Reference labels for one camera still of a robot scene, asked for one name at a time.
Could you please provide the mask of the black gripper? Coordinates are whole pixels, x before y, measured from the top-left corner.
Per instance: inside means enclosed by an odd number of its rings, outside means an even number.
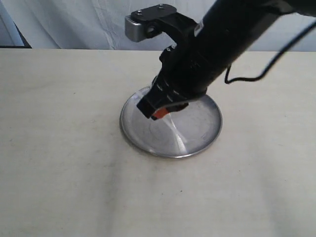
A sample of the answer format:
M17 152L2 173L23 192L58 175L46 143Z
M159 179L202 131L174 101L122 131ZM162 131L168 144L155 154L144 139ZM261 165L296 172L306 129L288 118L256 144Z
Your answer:
M137 103L136 107L146 118L155 121L188 107L188 102L178 103L178 97L172 90L186 99L198 97L192 86L193 74L187 56L187 47L183 45L170 45L159 56L161 70L158 77L163 78L169 86L163 82L153 83Z

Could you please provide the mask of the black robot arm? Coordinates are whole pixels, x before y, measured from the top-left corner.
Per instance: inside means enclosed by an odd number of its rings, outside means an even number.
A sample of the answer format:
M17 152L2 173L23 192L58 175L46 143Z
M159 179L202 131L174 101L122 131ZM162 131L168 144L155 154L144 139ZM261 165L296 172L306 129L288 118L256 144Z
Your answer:
M177 111L206 94L215 81L278 18L299 13L315 16L313 0L217 0L197 23L170 6L144 8L131 18L153 32L166 33L175 48L166 48L149 92L137 108L147 118L157 118L163 108Z

